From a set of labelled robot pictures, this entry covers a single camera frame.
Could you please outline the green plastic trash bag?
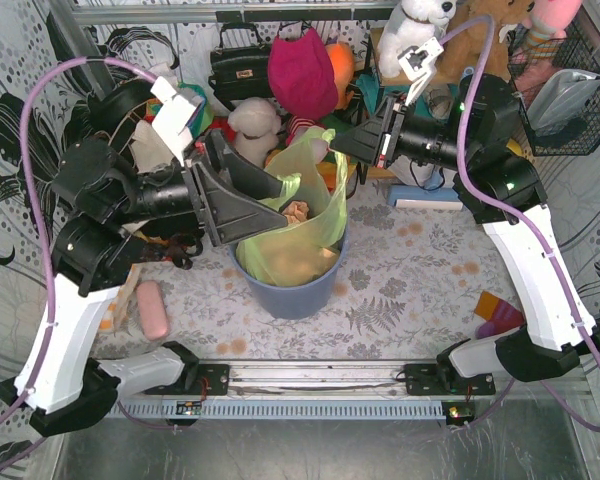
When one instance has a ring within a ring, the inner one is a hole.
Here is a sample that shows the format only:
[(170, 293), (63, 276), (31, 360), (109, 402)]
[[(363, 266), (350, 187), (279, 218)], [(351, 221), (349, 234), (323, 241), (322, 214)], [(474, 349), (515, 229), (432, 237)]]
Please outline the green plastic trash bag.
[[(313, 127), (307, 135), (330, 143), (336, 132)], [(283, 182), (282, 193), (264, 199), (279, 213), (292, 201), (309, 206), (309, 219), (259, 234), (237, 244), (237, 259), (254, 279), (272, 286), (294, 287), (324, 275), (340, 255), (336, 245), (347, 224), (347, 159), (335, 153), (336, 186), (332, 192), (318, 172), (306, 141), (290, 145), (277, 154), (264, 171)]]

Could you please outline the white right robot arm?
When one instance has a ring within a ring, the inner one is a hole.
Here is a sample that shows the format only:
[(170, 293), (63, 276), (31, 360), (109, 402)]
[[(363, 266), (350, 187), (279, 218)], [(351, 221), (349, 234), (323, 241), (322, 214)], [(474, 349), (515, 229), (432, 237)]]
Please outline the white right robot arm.
[[(417, 164), (456, 169), (457, 134), (469, 85), (468, 78), (461, 81), (446, 123), (416, 115), (405, 106), (405, 96), (390, 94), (373, 116), (337, 135), (331, 147), (374, 167), (388, 167), (405, 156)], [(579, 365), (591, 345), (600, 349), (600, 325), (582, 304), (572, 280), (559, 280), (554, 268), (564, 261), (546, 192), (533, 165), (507, 146), (518, 117), (510, 85), (498, 76), (483, 75), (468, 114), (469, 179), (480, 192), (521, 211), (534, 225), (528, 227), (476, 198), (459, 176), (453, 179), (453, 189), (504, 260), (526, 322), (444, 350), (436, 359), (439, 375), (447, 382), (497, 371), (522, 382), (561, 377)]]

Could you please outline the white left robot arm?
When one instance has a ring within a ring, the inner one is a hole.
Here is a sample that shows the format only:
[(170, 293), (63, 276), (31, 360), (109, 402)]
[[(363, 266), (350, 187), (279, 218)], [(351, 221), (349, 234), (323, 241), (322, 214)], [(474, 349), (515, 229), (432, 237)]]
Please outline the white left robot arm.
[(198, 357), (175, 341), (133, 358), (92, 358), (98, 325), (133, 266), (189, 269), (204, 240), (231, 245), (284, 227), (281, 206), (295, 183), (256, 167), (214, 130), (146, 173), (88, 138), (64, 153), (52, 189), (71, 208), (51, 250), (55, 300), (0, 399), (26, 404), (31, 427), (52, 437), (95, 425), (137, 393), (206, 394)]

